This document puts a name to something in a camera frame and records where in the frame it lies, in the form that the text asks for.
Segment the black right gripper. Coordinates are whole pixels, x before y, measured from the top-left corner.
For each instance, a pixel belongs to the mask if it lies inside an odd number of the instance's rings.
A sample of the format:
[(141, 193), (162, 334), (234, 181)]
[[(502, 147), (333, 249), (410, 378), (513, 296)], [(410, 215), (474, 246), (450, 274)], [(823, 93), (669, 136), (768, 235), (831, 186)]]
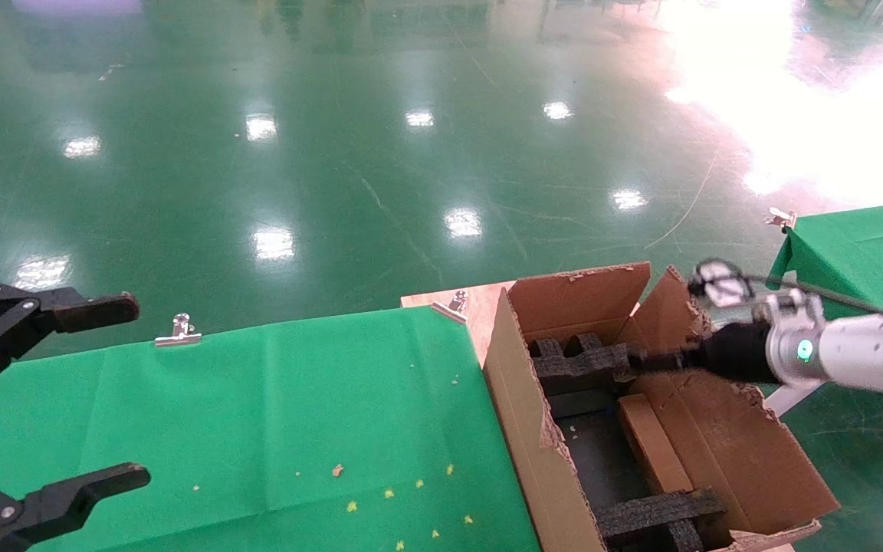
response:
[(698, 349), (629, 353), (629, 366), (635, 374), (706, 370), (723, 380), (774, 384), (776, 375), (766, 356), (770, 329), (765, 322), (728, 323), (705, 337)]

